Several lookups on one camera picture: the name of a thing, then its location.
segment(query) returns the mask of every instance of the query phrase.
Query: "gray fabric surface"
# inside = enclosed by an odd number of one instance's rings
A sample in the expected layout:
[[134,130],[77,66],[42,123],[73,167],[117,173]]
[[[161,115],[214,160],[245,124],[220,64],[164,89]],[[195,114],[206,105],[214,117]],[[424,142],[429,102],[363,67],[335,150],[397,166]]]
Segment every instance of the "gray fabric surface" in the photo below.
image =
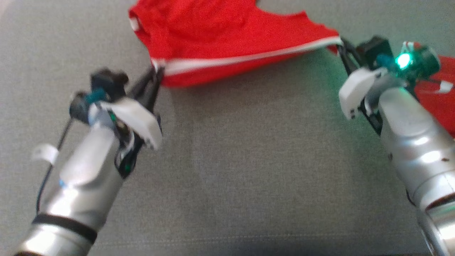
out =
[[[56,142],[71,93],[88,89],[99,67],[134,80],[149,65],[127,20],[131,4],[16,0],[0,13],[0,255],[34,216],[46,166],[30,152]],[[259,6],[306,9],[355,43],[381,34],[396,51],[416,40],[455,56],[452,0]],[[379,139],[339,109],[345,79],[341,61],[321,50],[204,87],[163,88],[164,146],[142,151],[91,255],[426,252]],[[71,130],[62,158],[85,131]]]

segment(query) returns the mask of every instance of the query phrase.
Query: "white trim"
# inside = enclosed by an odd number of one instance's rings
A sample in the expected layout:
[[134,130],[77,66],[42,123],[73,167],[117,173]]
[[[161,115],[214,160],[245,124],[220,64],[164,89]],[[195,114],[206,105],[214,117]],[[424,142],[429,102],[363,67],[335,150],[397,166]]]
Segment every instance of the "white trim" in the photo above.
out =
[[[319,48],[327,47],[330,45],[342,45],[343,42],[339,36],[327,37],[311,43],[294,46],[286,49],[269,51],[264,53],[258,53],[248,56],[239,56],[239,57],[229,57],[229,58],[220,58],[220,59],[172,59],[165,63],[164,73],[167,76],[182,74],[198,69],[208,68],[208,67],[218,67],[224,65],[231,65],[235,63],[241,63],[246,61],[258,60],[267,57],[287,55],[299,52],[313,51]],[[156,61],[159,63],[158,59],[151,58],[152,62]]]

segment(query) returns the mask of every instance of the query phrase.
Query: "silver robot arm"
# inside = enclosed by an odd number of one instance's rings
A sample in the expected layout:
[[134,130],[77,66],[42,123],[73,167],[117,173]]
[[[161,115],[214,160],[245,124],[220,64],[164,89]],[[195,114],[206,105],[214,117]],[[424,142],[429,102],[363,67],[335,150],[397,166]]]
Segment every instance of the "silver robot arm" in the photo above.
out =
[[123,184],[114,165],[119,144],[112,125],[93,125],[61,170],[58,189],[44,201],[16,255],[88,254]]
[[60,170],[56,188],[12,255],[89,253],[142,145],[158,149],[162,142],[159,118],[152,114],[160,72],[151,69],[127,97],[127,78],[104,69],[92,75],[91,93],[75,96],[70,115],[90,131]]
[[380,136],[432,254],[455,255],[455,142],[413,95],[418,79],[440,69],[439,59],[425,46],[394,59],[389,47],[380,37],[339,47],[349,74],[340,106],[347,119],[362,113]]
[[455,142],[404,88],[379,98],[381,141],[434,255],[455,255]]

